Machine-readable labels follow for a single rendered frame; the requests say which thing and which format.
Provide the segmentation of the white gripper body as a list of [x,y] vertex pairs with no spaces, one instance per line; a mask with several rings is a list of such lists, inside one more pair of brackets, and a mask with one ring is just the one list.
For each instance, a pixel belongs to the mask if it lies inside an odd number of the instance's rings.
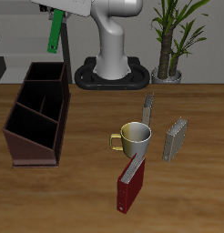
[[30,0],[32,3],[46,5],[71,14],[88,17],[92,0]]

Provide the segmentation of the thin grey book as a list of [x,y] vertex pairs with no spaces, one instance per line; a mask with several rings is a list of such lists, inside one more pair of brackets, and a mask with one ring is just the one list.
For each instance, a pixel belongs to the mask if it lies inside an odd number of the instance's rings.
[[142,123],[147,126],[149,126],[150,124],[152,106],[153,106],[153,98],[154,98],[153,94],[146,93],[143,110],[142,110]]

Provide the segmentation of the dark brown desk caddy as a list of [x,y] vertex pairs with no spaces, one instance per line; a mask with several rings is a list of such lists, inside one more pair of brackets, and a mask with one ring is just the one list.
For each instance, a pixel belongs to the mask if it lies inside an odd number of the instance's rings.
[[32,63],[5,121],[14,167],[58,167],[70,102],[66,64]]

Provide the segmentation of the thick grey book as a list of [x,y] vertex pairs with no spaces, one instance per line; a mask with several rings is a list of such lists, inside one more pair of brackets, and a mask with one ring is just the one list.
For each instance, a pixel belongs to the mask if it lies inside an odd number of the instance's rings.
[[188,121],[180,117],[178,121],[167,132],[162,157],[164,161],[170,162],[172,158],[182,148],[187,126]]

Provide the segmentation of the red book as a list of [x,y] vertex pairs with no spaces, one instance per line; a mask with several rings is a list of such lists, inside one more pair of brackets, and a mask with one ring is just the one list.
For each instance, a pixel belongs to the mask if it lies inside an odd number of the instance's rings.
[[123,176],[129,169],[131,163],[135,159],[135,156],[136,155],[130,159],[129,163],[117,179],[117,210],[123,214],[128,212],[129,208],[137,197],[137,194],[143,186],[146,162],[145,158],[143,158],[141,164],[137,166],[137,171],[131,177],[128,183],[122,181]]

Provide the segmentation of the pot plant in white pot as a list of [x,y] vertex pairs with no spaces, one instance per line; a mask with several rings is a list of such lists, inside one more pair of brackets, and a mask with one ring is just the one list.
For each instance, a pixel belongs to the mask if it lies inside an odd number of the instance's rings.
[[192,0],[189,0],[182,9],[179,9],[178,0],[161,0],[162,13],[155,8],[158,17],[155,17],[150,25],[153,27],[153,23],[157,22],[160,26],[159,29],[156,28],[156,32],[161,49],[158,67],[151,72],[153,84],[180,83],[182,74],[177,70],[179,58],[190,55],[188,49],[191,46],[206,40],[206,37],[200,37],[204,26],[199,27],[192,35],[189,34],[195,19],[185,25],[181,22],[208,2],[209,0],[198,0],[192,4]]

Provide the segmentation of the yellow and white mug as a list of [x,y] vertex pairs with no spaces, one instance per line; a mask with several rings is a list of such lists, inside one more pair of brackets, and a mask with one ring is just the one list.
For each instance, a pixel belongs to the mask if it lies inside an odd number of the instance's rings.
[[[123,151],[129,158],[132,158],[134,155],[143,157],[146,154],[151,135],[151,129],[147,125],[139,122],[130,122],[120,128],[119,134],[110,135],[109,145],[113,150]],[[121,147],[113,145],[114,138],[121,140]]]

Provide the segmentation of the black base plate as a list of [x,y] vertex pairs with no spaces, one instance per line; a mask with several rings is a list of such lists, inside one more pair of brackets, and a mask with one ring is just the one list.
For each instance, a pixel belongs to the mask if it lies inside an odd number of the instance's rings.
[[84,64],[75,72],[76,84],[85,90],[139,90],[149,84],[149,72],[135,56],[127,58],[131,72],[118,80],[106,80],[93,72],[96,58],[88,57]]

